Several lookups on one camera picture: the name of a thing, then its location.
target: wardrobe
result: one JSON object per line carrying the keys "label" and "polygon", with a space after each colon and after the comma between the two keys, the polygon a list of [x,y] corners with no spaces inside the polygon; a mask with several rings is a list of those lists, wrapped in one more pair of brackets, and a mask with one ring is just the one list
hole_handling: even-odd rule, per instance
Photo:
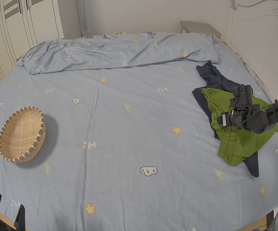
{"label": "wardrobe", "polygon": [[76,0],[0,0],[0,83],[30,48],[79,37]]}

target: wicker basket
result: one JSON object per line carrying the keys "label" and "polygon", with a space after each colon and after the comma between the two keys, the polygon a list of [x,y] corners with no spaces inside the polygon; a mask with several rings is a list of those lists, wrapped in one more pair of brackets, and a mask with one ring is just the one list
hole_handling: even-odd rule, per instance
{"label": "wicker basket", "polygon": [[17,110],[0,131],[0,155],[10,163],[31,160],[41,149],[46,128],[42,112],[33,106]]}

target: headboard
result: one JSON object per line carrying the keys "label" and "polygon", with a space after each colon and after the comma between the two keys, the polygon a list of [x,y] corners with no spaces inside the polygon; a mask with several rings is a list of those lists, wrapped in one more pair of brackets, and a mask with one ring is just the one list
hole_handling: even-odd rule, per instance
{"label": "headboard", "polygon": [[278,100],[278,0],[228,0],[222,40],[263,82],[271,101]]}

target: nightstand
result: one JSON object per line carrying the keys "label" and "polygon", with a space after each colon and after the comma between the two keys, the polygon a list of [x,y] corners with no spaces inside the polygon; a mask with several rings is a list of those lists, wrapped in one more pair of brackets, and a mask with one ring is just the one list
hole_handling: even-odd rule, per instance
{"label": "nightstand", "polygon": [[207,35],[215,35],[220,38],[221,33],[214,29],[211,25],[199,22],[181,21],[183,33],[204,33]]}

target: white label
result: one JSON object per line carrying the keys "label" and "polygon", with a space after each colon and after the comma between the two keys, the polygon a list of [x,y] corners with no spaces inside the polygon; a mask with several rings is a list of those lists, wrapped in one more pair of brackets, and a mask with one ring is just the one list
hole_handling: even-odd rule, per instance
{"label": "white label", "polygon": [[222,114],[222,124],[223,124],[224,127],[227,125],[227,123],[226,123],[226,115],[225,114]]}

